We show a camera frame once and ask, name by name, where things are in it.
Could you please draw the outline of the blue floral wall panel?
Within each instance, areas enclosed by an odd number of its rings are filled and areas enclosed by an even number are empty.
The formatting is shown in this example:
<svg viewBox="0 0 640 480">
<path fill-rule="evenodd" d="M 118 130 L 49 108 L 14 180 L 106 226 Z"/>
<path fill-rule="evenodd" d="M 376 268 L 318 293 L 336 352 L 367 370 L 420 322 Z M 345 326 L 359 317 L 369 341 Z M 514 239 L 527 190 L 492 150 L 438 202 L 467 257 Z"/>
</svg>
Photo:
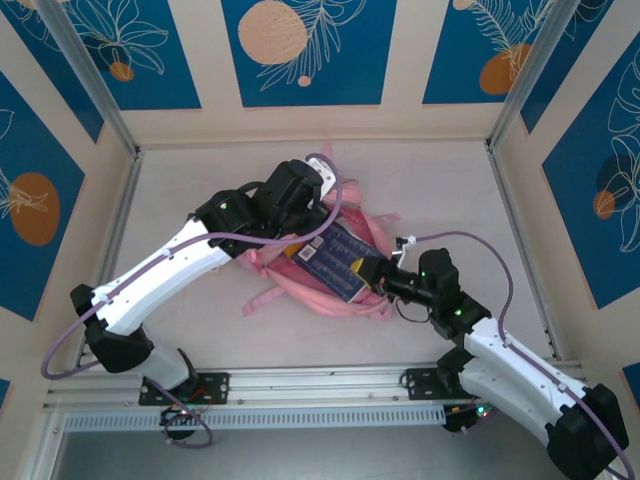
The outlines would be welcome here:
<svg viewBox="0 0 640 480">
<path fill-rule="evenodd" d="M 450 0 L 425 105 L 502 102 L 555 0 Z"/>
<path fill-rule="evenodd" d="M 246 108 L 380 104 L 397 0 L 221 0 Z"/>
<path fill-rule="evenodd" d="M 520 116 L 531 134 L 614 0 L 580 0 L 524 102 Z"/>
<path fill-rule="evenodd" d="M 640 36 L 543 171 L 596 306 L 640 288 Z"/>
<path fill-rule="evenodd" d="M 168 0 L 62 4 L 123 111 L 199 109 Z"/>
<path fill-rule="evenodd" d="M 0 11 L 96 144 L 104 119 L 64 57 L 33 0 L 0 0 Z"/>
<path fill-rule="evenodd" d="M 84 172 L 0 72 L 0 307 L 32 321 Z"/>
</svg>

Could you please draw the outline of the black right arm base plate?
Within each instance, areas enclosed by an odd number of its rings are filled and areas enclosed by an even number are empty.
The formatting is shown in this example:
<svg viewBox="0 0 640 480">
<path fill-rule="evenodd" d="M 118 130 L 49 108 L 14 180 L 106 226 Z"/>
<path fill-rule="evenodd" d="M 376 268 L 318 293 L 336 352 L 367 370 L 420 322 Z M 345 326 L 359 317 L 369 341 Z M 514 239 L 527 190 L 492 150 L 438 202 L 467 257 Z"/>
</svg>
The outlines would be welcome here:
<svg viewBox="0 0 640 480">
<path fill-rule="evenodd" d="M 400 376 L 399 384 L 407 390 L 411 401 L 468 400 L 471 396 L 459 386 L 442 380 L 437 368 L 409 368 Z"/>
</svg>

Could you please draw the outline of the black controller board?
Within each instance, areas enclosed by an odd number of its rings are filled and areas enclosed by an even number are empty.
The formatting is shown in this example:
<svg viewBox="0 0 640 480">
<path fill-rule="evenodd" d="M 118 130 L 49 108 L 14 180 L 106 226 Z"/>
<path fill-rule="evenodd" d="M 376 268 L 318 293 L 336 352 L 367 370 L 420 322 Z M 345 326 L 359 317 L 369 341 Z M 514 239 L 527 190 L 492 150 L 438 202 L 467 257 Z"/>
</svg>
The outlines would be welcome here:
<svg viewBox="0 0 640 480">
<path fill-rule="evenodd" d="M 161 427 L 197 426 L 198 421 L 185 409 L 172 406 L 160 412 L 159 425 Z"/>
<path fill-rule="evenodd" d="M 447 406 L 443 428 L 453 434 L 468 435 L 493 416 L 494 407 L 490 404 Z"/>
</svg>

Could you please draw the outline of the aluminium frame post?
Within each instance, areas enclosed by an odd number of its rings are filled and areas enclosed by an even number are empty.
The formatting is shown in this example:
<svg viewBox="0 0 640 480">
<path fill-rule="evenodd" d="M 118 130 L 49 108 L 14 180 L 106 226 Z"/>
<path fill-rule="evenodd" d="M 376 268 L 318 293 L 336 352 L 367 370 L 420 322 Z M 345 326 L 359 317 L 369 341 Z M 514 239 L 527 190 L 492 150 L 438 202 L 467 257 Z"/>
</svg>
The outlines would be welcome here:
<svg viewBox="0 0 640 480">
<path fill-rule="evenodd" d="M 33 0 L 33 3 L 104 122 L 110 127 L 124 150 L 132 158 L 136 158 L 139 153 L 139 145 L 126 125 L 113 95 L 63 7 L 56 0 Z"/>
<path fill-rule="evenodd" d="M 538 81 L 579 3 L 580 0 L 555 0 L 553 2 L 549 16 L 542 24 L 487 138 L 487 150 L 490 154 L 496 153 L 512 123 L 519 116 L 522 106 Z"/>
</svg>

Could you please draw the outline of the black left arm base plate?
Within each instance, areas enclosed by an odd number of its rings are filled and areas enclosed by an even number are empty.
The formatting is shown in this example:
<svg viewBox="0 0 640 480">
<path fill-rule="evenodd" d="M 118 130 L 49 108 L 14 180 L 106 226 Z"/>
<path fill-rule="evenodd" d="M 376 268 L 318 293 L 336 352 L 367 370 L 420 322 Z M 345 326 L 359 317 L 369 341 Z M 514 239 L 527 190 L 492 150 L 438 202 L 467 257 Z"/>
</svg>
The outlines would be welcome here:
<svg viewBox="0 0 640 480">
<path fill-rule="evenodd" d="M 230 375 L 223 373 L 200 373 L 170 390 L 169 393 L 188 405 L 225 405 L 229 393 Z M 141 406 L 168 406 L 174 401 L 167 398 L 149 379 L 144 377 L 138 404 Z"/>
</svg>

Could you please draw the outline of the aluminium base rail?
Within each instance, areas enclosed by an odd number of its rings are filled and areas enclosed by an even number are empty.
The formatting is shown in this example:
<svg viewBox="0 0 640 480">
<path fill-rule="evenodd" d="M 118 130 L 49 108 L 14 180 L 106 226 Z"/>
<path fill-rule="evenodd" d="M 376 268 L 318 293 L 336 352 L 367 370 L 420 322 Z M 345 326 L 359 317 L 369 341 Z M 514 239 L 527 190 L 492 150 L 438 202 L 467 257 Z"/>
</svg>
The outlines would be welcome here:
<svg viewBox="0 0 640 480">
<path fill-rule="evenodd" d="M 296 368 L 223 368 L 201 373 L 230 375 L 225 405 L 231 408 L 314 408 L 410 405 L 407 390 L 399 384 L 409 368 L 436 368 L 434 363 Z M 53 381 L 45 395 L 46 411 L 150 410 L 141 406 L 142 378 L 136 374 L 109 374 L 93 368 Z"/>
</svg>

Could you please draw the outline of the aluminium side rail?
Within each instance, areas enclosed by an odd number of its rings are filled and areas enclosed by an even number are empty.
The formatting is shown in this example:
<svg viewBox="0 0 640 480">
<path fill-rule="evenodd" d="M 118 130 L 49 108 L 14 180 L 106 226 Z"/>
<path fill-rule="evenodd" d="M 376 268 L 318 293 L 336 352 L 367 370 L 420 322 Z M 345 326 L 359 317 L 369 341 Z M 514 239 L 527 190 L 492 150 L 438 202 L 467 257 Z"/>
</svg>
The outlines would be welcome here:
<svg viewBox="0 0 640 480">
<path fill-rule="evenodd" d="M 115 282 L 119 278 L 115 270 L 143 158 L 144 154 L 139 152 L 131 163 L 107 243 L 98 287 Z M 107 331 L 98 332 L 99 325 L 100 322 L 89 325 L 89 334 L 83 334 L 82 352 L 78 358 L 78 367 L 81 371 L 99 366 L 105 368 L 108 373 L 122 373 L 139 365 L 149 356 L 151 341 L 142 332 L 141 327 L 125 336 Z"/>
<path fill-rule="evenodd" d="M 520 221 L 517 216 L 515 204 L 513 202 L 513 199 L 511 198 L 511 195 L 505 180 L 505 176 L 501 171 L 498 157 L 496 156 L 492 148 L 489 146 L 488 142 L 486 142 L 485 147 L 487 150 L 487 156 L 488 156 L 489 163 L 491 165 L 494 179 L 498 187 L 501 200 L 505 209 L 505 213 L 509 220 L 512 235 L 519 253 L 520 262 L 522 264 L 523 271 L 527 278 L 528 288 L 536 307 L 539 324 L 541 325 L 543 334 L 545 336 L 545 340 L 550 350 L 550 356 L 554 360 L 561 360 L 562 355 L 558 352 L 557 342 L 554 339 L 554 335 L 549 323 L 548 311 L 544 304 L 544 301 L 541 295 L 540 285 L 536 279 L 536 275 L 528 255 L 526 242 L 524 241 L 524 237 L 523 237 L 523 230 L 521 228 Z"/>
</svg>

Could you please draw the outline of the pink backpack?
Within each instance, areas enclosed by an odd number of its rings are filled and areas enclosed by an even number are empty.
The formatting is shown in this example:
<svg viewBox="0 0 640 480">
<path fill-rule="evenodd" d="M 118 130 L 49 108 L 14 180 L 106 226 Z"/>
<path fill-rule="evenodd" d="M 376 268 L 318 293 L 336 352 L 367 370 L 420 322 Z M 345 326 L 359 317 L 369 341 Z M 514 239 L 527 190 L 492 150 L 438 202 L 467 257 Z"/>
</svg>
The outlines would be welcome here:
<svg viewBox="0 0 640 480">
<path fill-rule="evenodd" d="M 341 180 L 342 203 L 341 220 L 346 222 L 351 232 L 366 243 L 390 257 L 394 248 L 387 228 L 400 220 L 400 215 L 390 213 L 371 216 L 362 211 L 363 195 L 355 179 Z M 289 296 L 325 317 L 369 317 L 388 320 L 392 307 L 388 300 L 366 289 L 351 303 L 347 303 L 327 287 L 305 272 L 292 258 L 287 257 L 285 246 L 268 245 L 258 250 L 251 249 L 240 255 L 237 262 L 246 270 L 257 273 L 275 283 L 275 287 L 248 301 L 242 307 L 245 316 L 275 301 L 281 296 Z"/>
</svg>

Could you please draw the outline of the navy blue printed book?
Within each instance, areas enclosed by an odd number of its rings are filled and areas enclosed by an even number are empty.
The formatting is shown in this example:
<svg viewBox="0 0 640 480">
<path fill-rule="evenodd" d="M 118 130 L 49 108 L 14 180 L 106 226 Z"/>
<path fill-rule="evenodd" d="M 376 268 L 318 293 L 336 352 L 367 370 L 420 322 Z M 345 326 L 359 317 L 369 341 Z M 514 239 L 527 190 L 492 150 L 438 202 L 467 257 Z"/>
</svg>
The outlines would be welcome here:
<svg viewBox="0 0 640 480">
<path fill-rule="evenodd" d="M 364 257 L 382 257 L 381 251 L 332 223 L 320 235 L 305 242 L 292 260 L 341 300 L 351 303 L 366 287 L 351 266 Z"/>
</svg>

